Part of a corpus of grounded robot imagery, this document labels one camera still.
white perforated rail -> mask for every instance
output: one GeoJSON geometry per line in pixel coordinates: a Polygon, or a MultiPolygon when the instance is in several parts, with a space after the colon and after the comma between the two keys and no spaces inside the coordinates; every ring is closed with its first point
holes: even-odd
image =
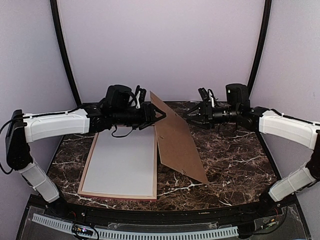
{"type": "MultiPolygon", "coordinates": [[[[72,234],[72,223],[50,218],[39,214],[33,215],[33,222],[47,226],[49,228],[72,234]]],[[[114,231],[102,228],[95,228],[99,233],[101,240],[215,240],[225,239],[238,236],[238,227],[228,227],[215,230],[193,231],[182,233],[144,233],[144,232],[127,232],[114,231]]],[[[92,239],[97,239],[97,234],[94,232],[92,239]]]]}

white wall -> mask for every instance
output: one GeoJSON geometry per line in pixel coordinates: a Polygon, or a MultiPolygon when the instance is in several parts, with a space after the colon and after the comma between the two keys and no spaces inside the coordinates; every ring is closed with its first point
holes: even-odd
{"type": "Polygon", "coordinates": [[[246,84],[264,0],[60,0],[60,17],[80,97],[99,101],[112,84],[163,100],[226,99],[246,84]]]}
{"type": "MultiPolygon", "coordinates": [[[[273,1],[251,97],[255,106],[320,122],[320,1],[273,1]]],[[[282,176],[309,161],[311,150],[265,136],[282,176]]],[[[298,194],[314,239],[320,239],[320,184],[298,194]]]]}
{"type": "MultiPolygon", "coordinates": [[[[0,125],[14,110],[46,113],[75,106],[61,60],[49,0],[1,1],[0,125]]],[[[6,169],[5,134],[0,161],[6,169]]],[[[31,153],[47,169],[60,138],[32,143],[31,153]]],[[[0,172],[0,239],[13,240],[30,193],[22,177],[0,172]]]]}

robotic arm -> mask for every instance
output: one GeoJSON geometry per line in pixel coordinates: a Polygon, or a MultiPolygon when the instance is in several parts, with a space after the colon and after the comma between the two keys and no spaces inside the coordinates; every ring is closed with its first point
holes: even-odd
{"type": "Polygon", "coordinates": [[[279,113],[275,109],[250,107],[247,86],[229,84],[226,86],[227,103],[219,106],[212,90],[199,88],[202,102],[184,114],[187,122],[204,129],[215,124],[234,122],[254,132],[279,136],[313,150],[311,160],[297,171],[277,181],[261,194],[260,214],[264,214],[275,202],[286,196],[311,187],[320,181],[320,123],[311,122],[279,113]]]}
{"type": "Polygon", "coordinates": [[[30,155],[28,144],[53,136],[98,133],[113,126],[116,131],[118,125],[142,130],[166,117],[155,105],[144,102],[146,92],[139,86],[132,93],[127,86],[112,85],[99,103],[83,104],[74,110],[43,114],[16,110],[5,138],[7,164],[48,203],[61,199],[56,185],[30,155]]]}

dark brown marble tabletop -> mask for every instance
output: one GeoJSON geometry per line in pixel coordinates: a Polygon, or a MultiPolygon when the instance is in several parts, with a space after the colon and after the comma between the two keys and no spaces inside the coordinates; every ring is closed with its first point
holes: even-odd
{"type": "MultiPolygon", "coordinates": [[[[191,102],[170,102],[182,114],[191,102]]],[[[233,123],[206,130],[190,125],[209,185],[162,164],[157,165],[157,201],[115,200],[81,196],[80,179],[94,134],[65,135],[48,176],[70,203],[121,210],[183,211],[235,206],[258,201],[276,176],[254,132],[233,123]]]]}

marble surface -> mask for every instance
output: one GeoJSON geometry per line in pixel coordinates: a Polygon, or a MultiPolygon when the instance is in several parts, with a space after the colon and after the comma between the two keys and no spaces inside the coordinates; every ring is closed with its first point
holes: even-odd
{"type": "MultiPolygon", "coordinates": [[[[182,114],[190,102],[168,105],[182,114]]],[[[258,201],[259,195],[277,179],[258,138],[235,124],[215,129],[190,125],[209,185],[204,185],[158,161],[157,201],[115,200],[77,194],[94,134],[64,136],[48,170],[70,203],[85,206],[141,211],[185,211],[235,206],[258,201]]]]}

